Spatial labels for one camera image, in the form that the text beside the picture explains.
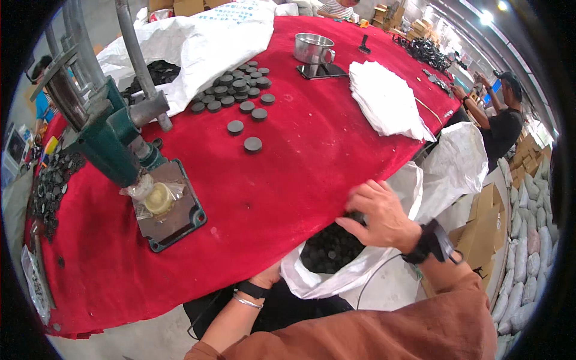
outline black cap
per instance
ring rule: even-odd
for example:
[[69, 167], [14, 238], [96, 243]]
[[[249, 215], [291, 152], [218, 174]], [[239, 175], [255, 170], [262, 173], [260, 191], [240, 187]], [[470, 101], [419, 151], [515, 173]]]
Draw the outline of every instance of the black cap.
[[512, 88], [512, 92], [514, 93], [514, 97], [518, 101], [522, 101], [522, 86], [520, 85], [520, 80], [514, 75], [511, 71], [505, 71], [498, 76], [500, 80], [506, 80], [510, 87]]

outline table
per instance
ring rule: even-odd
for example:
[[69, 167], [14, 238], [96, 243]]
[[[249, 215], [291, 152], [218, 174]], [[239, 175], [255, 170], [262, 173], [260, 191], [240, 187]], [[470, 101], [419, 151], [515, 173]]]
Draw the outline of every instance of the table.
[[[352, 61], [380, 62], [444, 122], [443, 114], [460, 106], [422, 69], [443, 75], [380, 29], [317, 17], [276, 17], [274, 28], [268, 50], [255, 58], [273, 82], [263, 93], [276, 96], [266, 121], [254, 123], [236, 105], [217, 114], [188, 109], [172, 118], [168, 133], [157, 123], [142, 129], [147, 141], [164, 140], [164, 156], [182, 161], [208, 217], [202, 228], [154, 253], [140, 235], [130, 198], [90, 163], [72, 176], [53, 242], [43, 241], [58, 307], [50, 326], [60, 326], [52, 335], [86, 338], [150, 319], [257, 274], [341, 215], [352, 186], [387, 179], [421, 147], [401, 135], [379, 137], [351, 97], [347, 78], [302, 78], [292, 57], [296, 33], [334, 40], [335, 64], [346, 71]], [[365, 33], [371, 55], [357, 49]], [[438, 119], [420, 104], [418, 110], [437, 133]], [[244, 120], [244, 133], [231, 137], [226, 125], [236, 119]], [[248, 136], [263, 141], [255, 156], [244, 153]]]

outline striped shirt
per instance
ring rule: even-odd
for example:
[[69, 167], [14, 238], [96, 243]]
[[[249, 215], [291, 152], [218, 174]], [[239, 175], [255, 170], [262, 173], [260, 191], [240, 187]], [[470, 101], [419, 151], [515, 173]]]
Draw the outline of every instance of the striped shirt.
[[344, 7], [336, 0], [327, 0], [326, 3], [318, 9], [332, 15], [338, 15], [341, 18], [352, 18], [354, 10], [351, 7]]

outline metal base plate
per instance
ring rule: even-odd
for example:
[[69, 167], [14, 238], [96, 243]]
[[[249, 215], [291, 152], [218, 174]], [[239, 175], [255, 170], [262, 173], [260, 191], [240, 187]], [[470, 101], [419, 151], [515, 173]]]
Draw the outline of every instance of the metal base plate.
[[162, 220], [148, 218], [138, 221], [142, 236], [148, 239], [154, 252], [161, 252], [176, 241], [204, 225], [208, 218], [190, 184], [188, 175], [178, 159], [162, 164], [151, 171], [155, 181], [184, 183], [183, 197], [174, 202]]

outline wristwatch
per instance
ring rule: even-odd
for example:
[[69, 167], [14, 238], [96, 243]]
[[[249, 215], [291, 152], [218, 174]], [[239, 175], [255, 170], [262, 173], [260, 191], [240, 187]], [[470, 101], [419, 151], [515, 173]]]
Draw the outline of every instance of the wristwatch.
[[414, 265], [422, 264], [430, 253], [441, 263], [450, 259], [454, 264], [458, 265], [464, 260], [464, 257], [462, 257], [459, 262], [454, 260], [452, 257], [453, 251], [456, 251], [460, 255], [462, 255], [462, 253], [454, 249], [452, 242], [448, 238], [448, 235], [446, 235], [446, 231], [444, 231], [438, 221], [434, 219], [426, 225], [421, 225], [421, 228], [422, 235], [414, 250], [408, 254], [402, 254], [402, 259], [404, 259], [405, 262]]
[[259, 298], [266, 298], [266, 296], [268, 296], [268, 293], [270, 292], [270, 289], [264, 289], [263, 287], [254, 285], [248, 280], [244, 280], [236, 284], [234, 292], [237, 291], [242, 291], [244, 294], [248, 294], [254, 299], [259, 299]]

